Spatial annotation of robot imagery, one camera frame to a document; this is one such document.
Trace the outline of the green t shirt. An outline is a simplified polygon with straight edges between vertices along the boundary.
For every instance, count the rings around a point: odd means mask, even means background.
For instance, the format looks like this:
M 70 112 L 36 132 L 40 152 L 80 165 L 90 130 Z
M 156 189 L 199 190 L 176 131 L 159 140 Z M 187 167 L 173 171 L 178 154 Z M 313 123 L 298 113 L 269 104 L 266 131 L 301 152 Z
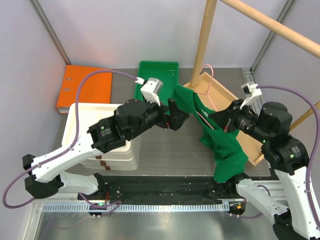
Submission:
M 209 114 L 214 110 L 207 108 L 196 93 L 191 89 L 177 84 L 172 98 L 178 108 L 186 113 L 193 114 L 203 127 L 203 135 L 199 141 L 214 152 L 216 167 L 213 179 L 218 183 L 224 183 L 230 178 L 242 174 L 248 157 L 237 141 L 239 131 L 224 132 Z

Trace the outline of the pink wire hanger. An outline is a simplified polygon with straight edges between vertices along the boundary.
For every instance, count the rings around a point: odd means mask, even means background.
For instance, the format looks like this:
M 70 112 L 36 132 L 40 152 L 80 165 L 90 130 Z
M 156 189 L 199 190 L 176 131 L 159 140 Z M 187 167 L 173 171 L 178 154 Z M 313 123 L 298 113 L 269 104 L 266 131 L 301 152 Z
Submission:
M 211 78 L 209 80 L 209 83 L 208 83 L 208 87 L 206 89 L 205 92 L 198 92 L 198 91 L 195 91 L 196 94 L 200 94 L 200 95 L 205 95 L 208 97 L 213 109 L 217 112 L 217 107 L 216 105 L 214 104 L 213 100 L 211 99 L 209 93 L 210 93 L 210 87 L 212 85 L 212 80 L 214 79 L 214 70 L 213 70 L 213 67 L 210 65 L 210 64 L 204 64 L 202 67 L 201 67 L 201 70 L 200 70 L 200 73 L 203 71 L 203 69 L 205 68 L 205 66 L 209 67 L 210 71 L 211 71 Z M 199 113 L 198 111 L 196 111 L 197 115 L 212 129 L 214 130 L 213 126 L 202 116 L 201 113 Z

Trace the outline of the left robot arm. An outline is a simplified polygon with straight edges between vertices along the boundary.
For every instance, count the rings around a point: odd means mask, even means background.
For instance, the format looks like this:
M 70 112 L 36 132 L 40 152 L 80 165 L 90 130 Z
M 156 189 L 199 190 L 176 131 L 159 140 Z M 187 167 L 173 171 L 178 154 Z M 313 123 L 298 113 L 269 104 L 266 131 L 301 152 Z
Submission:
M 153 126 L 177 131 L 188 117 L 189 114 L 180 110 L 172 98 L 168 99 L 168 105 L 130 99 L 118 106 L 112 116 L 90 126 L 71 145 L 39 157 L 25 155 L 22 158 L 23 168 L 28 172 L 25 189 L 35 199 L 45 199 L 57 193 L 81 193 L 100 200 L 108 190 L 100 174 L 85 176 L 66 170 L 90 157 L 125 146 L 126 142 Z

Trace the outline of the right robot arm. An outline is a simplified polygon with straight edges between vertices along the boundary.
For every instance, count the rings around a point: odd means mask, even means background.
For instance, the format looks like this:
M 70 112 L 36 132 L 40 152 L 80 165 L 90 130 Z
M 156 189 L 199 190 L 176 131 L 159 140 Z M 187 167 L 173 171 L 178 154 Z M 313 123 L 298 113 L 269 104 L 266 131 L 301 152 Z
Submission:
M 279 102 L 263 104 L 259 114 L 234 100 L 209 118 L 226 133 L 240 130 L 262 144 L 261 153 L 280 180 L 288 205 L 283 205 L 240 173 L 229 179 L 226 193 L 249 200 L 272 225 L 279 240 L 318 240 L 320 228 L 307 199 L 307 167 L 310 158 L 304 144 L 289 134 L 292 115 Z

